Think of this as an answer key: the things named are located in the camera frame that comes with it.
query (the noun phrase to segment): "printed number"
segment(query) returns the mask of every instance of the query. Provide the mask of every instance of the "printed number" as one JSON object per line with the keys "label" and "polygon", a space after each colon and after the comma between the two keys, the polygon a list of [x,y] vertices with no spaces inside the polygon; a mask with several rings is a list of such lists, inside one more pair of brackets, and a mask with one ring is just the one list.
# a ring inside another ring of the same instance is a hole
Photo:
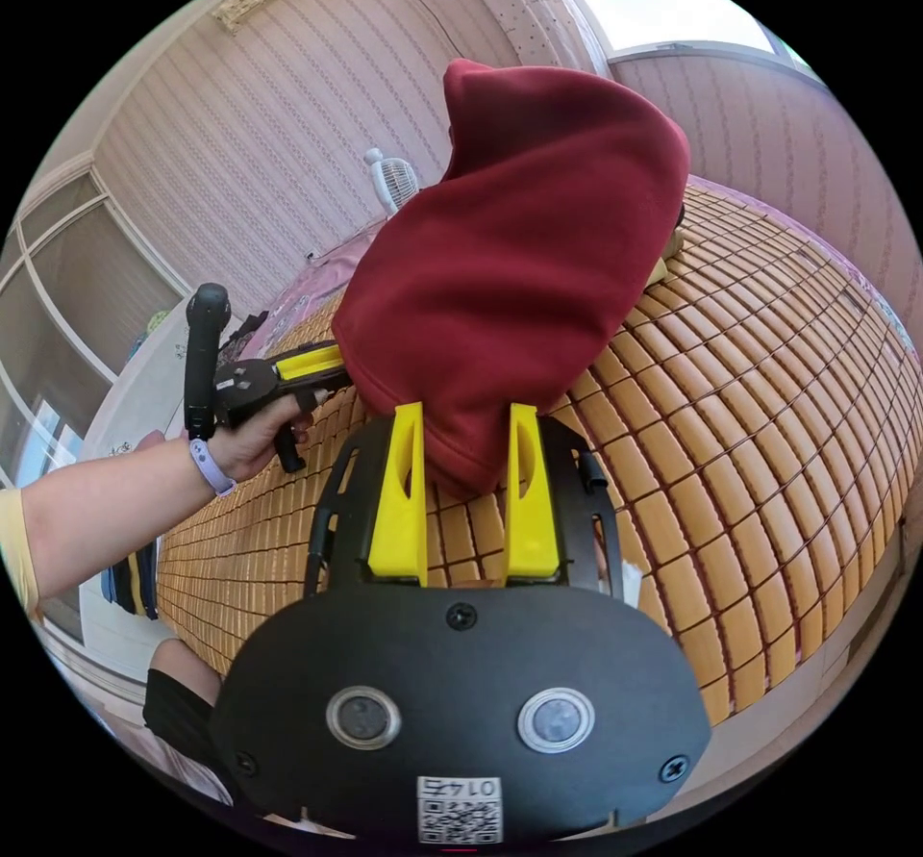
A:
{"label": "printed number", "polygon": [[497,792],[497,785],[492,780],[440,780],[436,777],[427,777],[423,781],[423,793],[426,796],[484,796],[491,798]]}

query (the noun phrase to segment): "bamboo mat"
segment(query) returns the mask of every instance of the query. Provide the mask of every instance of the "bamboo mat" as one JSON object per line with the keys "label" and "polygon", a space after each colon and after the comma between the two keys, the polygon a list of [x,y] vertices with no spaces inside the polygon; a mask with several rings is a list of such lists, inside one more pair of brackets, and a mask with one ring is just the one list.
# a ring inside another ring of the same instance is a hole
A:
{"label": "bamboo mat", "polygon": [[[741,202],[686,194],[686,246],[555,414],[611,479],[640,609],[677,637],[712,723],[788,677],[868,582],[923,448],[916,360],[813,241]],[[329,336],[337,302],[276,352]],[[246,637],[302,591],[313,506],[354,390],[318,413],[285,476],[252,482],[165,539],[163,620],[225,673]],[[432,582],[501,567],[503,493],[430,489]]]}

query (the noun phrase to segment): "maroon fabric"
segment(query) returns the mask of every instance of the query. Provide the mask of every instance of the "maroon fabric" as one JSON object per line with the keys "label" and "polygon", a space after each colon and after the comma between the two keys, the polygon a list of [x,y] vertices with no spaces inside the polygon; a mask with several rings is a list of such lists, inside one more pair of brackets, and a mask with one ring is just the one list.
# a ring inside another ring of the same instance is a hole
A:
{"label": "maroon fabric", "polygon": [[452,161],[372,242],[333,330],[373,414],[422,401],[430,475],[492,491],[511,402],[549,411],[633,308],[683,203],[688,143],[562,68],[450,64]]}

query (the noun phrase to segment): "screw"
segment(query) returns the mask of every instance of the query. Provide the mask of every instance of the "screw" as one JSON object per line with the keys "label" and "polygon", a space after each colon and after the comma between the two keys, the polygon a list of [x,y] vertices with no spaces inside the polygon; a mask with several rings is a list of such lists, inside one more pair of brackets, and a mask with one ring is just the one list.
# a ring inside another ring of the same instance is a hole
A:
{"label": "screw", "polygon": [[461,632],[478,621],[478,612],[470,604],[453,604],[445,615],[445,621],[452,629]]}
{"label": "screw", "polygon": [[237,769],[245,777],[255,777],[257,775],[257,762],[249,754],[245,751],[239,751],[235,758],[237,760]]}
{"label": "screw", "polygon": [[677,754],[661,768],[661,783],[675,783],[680,777],[686,776],[687,770],[689,770],[689,759],[685,754]]}

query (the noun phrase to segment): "white wristband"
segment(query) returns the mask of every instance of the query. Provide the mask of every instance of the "white wristband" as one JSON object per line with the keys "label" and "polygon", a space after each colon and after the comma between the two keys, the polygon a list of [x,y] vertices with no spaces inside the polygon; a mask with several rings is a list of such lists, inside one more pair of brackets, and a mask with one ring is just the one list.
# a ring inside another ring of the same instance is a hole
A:
{"label": "white wristband", "polygon": [[212,458],[209,446],[205,441],[198,439],[189,441],[189,453],[192,454],[192,459],[195,460],[199,471],[205,476],[206,482],[212,486],[214,493],[219,498],[226,497],[237,487],[237,482],[234,479],[229,479],[218,468],[218,464]]}

